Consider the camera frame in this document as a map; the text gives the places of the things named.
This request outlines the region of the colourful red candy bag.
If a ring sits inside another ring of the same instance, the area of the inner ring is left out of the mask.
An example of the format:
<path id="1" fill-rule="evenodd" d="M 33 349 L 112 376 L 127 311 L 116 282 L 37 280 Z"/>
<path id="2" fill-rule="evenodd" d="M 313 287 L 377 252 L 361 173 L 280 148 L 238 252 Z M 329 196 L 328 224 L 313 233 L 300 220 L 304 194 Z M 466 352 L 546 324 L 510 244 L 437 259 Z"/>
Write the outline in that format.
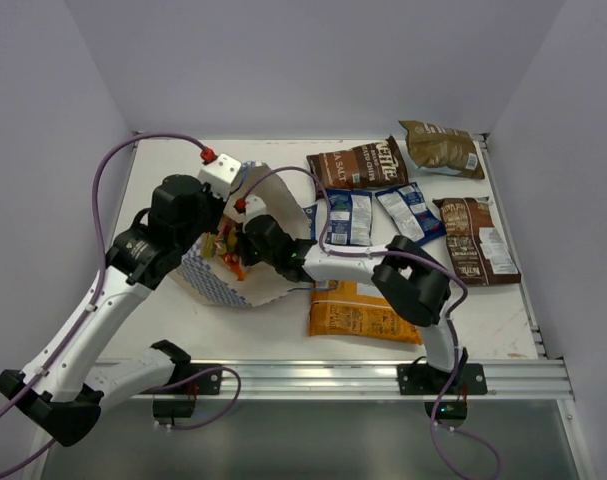
<path id="1" fill-rule="evenodd" d="M 242 266 L 238 233 L 237 223 L 231 219 L 224 219 L 216 233 L 205 234 L 201 255 L 208 259 L 220 259 L 238 281 L 244 281 L 246 272 Z"/>

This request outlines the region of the blue checkered paper bag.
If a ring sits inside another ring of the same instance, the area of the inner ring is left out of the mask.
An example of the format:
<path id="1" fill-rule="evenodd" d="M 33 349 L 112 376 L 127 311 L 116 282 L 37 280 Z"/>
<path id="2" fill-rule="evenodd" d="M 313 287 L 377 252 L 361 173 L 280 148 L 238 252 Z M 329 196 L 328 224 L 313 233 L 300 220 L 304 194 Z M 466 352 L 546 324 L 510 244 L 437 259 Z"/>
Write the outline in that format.
<path id="1" fill-rule="evenodd" d="M 233 204 L 246 193 L 260 197 L 268 214 L 293 238 L 311 239 L 304 207 L 299 205 L 285 181 L 267 164 L 251 162 L 244 166 L 240 178 L 233 184 L 223 220 L 231 219 L 236 223 L 241 220 Z M 201 255 L 204 237 L 197 240 L 183 256 L 180 266 L 170 274 L 177 285 L 203 305 L 257 307 L 284 297 L 295 289 L 312 286 L 311 282 L 290 282 L 265 263 L 250 267 L 242 264 L 246 279 L 238 281 L 220 259 Z"/>

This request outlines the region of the dark blue snack bag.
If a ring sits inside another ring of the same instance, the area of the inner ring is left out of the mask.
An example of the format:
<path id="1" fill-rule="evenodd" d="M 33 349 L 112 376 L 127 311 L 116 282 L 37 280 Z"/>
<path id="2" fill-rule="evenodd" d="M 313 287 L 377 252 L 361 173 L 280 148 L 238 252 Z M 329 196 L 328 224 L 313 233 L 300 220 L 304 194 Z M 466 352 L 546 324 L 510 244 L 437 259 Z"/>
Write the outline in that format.
<path id="1" fill-rule="evenodd" d="M 327 195 L 330 210 L 326 242 L 337 246 L 370 246 L 372 193 L 328 189 Z"/>

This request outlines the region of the orange brown snack bag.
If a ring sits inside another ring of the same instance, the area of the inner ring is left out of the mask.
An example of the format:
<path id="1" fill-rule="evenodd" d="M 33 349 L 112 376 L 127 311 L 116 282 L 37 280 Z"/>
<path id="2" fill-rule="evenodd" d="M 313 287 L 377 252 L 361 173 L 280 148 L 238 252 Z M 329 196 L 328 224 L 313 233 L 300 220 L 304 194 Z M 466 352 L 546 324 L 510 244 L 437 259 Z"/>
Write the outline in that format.
<path id="1" fill-rule="evenodd" d="M 401 319 L 373 286 L 351 281 L 314 284 L 308 335 L 349 335 L 422 344 L 417 328 Z"/>

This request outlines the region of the brown kettle chips bag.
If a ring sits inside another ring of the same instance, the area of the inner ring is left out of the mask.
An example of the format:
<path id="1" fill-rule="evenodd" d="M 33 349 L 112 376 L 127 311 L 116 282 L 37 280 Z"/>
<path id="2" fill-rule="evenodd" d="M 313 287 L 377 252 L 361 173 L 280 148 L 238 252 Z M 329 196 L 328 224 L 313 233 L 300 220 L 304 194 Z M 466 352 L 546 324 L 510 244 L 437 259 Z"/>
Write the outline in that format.
<path id="1" fill-rule="evenodd" d="M 308 155 L 306 161 L 327 192 L 405 186 L 410 181 L 393 136 L 347 150 Z"/>

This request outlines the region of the blue white snack bag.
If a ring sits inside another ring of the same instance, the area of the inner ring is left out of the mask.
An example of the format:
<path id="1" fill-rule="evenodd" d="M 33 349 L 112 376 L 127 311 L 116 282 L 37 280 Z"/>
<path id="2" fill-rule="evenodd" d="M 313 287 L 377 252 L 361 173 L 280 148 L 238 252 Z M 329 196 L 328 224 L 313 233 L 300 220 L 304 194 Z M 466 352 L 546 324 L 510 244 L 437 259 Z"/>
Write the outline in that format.
<path id="1" fill-rule="evenodd" d="M 446 235 L 443 223 L 428 208 L 417 182 L 378 191 L 375 197 L 400 234 L 417 245 Z"/>

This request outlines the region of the light blue snack bag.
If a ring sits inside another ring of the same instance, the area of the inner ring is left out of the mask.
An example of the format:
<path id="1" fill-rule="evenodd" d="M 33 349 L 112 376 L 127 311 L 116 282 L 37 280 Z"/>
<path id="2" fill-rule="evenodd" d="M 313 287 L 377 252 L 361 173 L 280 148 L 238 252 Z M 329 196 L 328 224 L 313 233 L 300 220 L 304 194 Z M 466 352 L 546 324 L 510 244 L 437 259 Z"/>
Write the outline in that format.
<path id="1" fill-rule="evenodd" d="M 436 124 L 400 120 L 415 169 L 459 178 L 483 180 L 480 146 L 466 131 Z"/>

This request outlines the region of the dark brown chips bag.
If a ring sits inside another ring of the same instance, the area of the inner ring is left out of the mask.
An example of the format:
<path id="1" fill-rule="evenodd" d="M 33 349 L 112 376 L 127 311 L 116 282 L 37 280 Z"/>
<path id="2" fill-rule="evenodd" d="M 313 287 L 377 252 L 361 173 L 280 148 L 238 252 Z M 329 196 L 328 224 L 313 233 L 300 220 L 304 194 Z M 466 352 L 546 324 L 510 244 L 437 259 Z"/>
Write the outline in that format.
<path id="1" fill-rule="evenodd" d="M 489 197 L 434 199 L 455 274 L 467 286 L 509 285 L 522 276 L 494 225 Z"/>

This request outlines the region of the blue white milk snack pack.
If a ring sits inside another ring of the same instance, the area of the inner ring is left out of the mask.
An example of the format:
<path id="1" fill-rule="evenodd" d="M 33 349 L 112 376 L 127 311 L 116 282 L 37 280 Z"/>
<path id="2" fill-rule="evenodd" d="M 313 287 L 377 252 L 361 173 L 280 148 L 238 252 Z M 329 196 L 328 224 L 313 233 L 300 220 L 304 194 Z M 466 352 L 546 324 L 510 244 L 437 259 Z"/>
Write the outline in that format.
<path id="1" fill-rule="evenodd" d="M 303 208 L 303 212 L 306 215 L 310 238 L 318 240 L 321 236 L 321 232 L 326 221 L 326 206 L 322 201 Z"/>

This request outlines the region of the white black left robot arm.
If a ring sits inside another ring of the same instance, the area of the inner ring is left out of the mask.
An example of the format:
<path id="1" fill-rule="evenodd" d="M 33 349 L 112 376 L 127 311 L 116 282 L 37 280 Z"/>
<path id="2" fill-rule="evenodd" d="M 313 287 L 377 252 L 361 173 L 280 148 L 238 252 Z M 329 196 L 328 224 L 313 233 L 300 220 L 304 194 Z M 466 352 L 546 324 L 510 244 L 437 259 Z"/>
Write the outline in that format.
<path id="1" fill-rule="evenodd" d="M 125 319 L 219 225 L 228 181 L 171 175 L 107 250 L 86 297 L 52 341 L 20 370 L 0 374 L 0 393 L 64 447 L 82 440 L 101 413 L 147 390 L 176 393 L 191 379 L 191 357 L 161 340 L 102 373 L 92 370 Z"/>

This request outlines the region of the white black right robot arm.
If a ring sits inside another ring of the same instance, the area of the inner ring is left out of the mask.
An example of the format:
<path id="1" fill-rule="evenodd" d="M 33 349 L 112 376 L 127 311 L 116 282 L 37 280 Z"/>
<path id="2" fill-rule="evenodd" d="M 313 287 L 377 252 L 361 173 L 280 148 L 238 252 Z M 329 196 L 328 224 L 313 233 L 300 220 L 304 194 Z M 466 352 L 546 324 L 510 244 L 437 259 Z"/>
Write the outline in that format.
<path id="1" fill-rule="evenodd" d="M 291 237 L 267 213 L 247 213 L 242 238 L 248 248 L 244 263 L 265 263 L 290 282 L 350 281 L 376 287 L 397 316 L 419 331 L 432 387 L 447 393 L 463 382 L 467 353 L 451 316 L 468 289 L 409 238 L 397 235 L 377 247 L 325 246 Z"/>

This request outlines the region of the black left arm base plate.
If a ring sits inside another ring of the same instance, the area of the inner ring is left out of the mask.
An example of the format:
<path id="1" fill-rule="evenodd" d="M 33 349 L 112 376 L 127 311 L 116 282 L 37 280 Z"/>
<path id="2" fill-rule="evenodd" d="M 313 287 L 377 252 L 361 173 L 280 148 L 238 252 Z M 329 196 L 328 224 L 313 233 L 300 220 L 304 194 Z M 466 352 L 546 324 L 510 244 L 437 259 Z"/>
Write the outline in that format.
<path id="1" fill-rule="evenodd" d="M 200 397 L 215 396 L 219 394 L 221 386 L 221 370 L 216 370 L 219 364 L 189 363 L 178 367 L 168 382 L 173 385 L 191 378 L 204 370 L 212 369 L 189 383 L 163 391 L 161 395 L 168 395 L 167 399 L 156 396 L 152 403 L 152 414 L 159 422 L 174 424 L 179 419 L 188 419 L 196 409 L 196 402 Z"/>

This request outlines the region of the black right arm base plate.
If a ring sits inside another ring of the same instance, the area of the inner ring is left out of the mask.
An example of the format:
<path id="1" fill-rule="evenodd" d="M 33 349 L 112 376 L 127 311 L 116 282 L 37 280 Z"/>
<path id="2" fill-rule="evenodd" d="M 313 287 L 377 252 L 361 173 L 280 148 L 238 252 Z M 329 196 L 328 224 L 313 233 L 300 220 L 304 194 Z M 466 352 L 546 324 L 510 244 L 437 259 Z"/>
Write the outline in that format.
<path id="1" fill-rule="evenodd" d="M 399 393 L 405 396 L 437 396 L 450 374 L 429 367 L 420 360 L 411 364 L 399 364 L 396 367 Z M 460 426 L 468 415 L 468 400 L 471 396 L 484 396 L 488 393 L 483 366 L 478 363 L 466 364 L 448 387 L 439 403 L 435 419 L 450 426 Z"/>

